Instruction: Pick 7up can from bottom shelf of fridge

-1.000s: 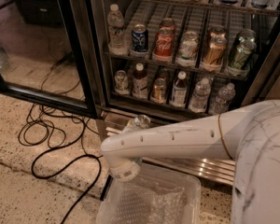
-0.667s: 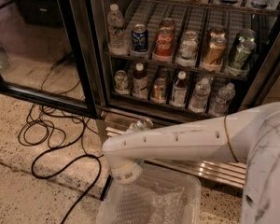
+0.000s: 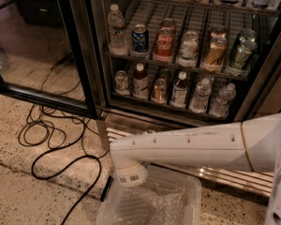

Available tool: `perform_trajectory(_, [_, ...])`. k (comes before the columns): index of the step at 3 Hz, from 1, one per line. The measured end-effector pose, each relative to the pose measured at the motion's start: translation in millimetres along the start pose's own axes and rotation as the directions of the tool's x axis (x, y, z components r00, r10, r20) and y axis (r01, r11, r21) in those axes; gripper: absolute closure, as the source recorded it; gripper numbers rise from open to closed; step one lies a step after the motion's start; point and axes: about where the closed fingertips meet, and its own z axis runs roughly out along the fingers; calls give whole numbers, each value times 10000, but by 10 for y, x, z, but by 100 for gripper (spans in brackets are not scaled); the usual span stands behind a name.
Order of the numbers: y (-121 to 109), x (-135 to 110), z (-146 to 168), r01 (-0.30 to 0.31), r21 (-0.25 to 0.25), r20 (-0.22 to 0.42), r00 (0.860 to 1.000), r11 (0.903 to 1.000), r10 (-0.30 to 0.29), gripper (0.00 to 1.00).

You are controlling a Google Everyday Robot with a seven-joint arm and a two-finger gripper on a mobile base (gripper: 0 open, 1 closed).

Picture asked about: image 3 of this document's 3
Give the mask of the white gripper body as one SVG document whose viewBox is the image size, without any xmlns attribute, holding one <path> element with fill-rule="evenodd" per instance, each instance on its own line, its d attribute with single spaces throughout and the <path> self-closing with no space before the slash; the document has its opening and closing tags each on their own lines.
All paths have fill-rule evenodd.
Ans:
<svg viewBox="0 0 281 225">
<path fill-rule="evenodd" d="M 123 188 L 134 188 L 143 184 L 148 178 L 147 169 L 141 165 L 135 165 L 125 169 L 117 169 L 116 177 Z"/>
</svg>

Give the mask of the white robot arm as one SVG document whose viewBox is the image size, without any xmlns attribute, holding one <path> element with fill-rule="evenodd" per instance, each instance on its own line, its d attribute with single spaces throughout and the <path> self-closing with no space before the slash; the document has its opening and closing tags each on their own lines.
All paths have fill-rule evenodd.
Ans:
<svg viewBox="0 0 281 225">
<path fill-rule="evenodd" d="M 272 172 L 265 225 L 281 225 L 281 113 L 232 124 L 128 136 L 112 142 L 110 152 L 124 188 L 146 180 L 145 161 Z"/>
</svg>

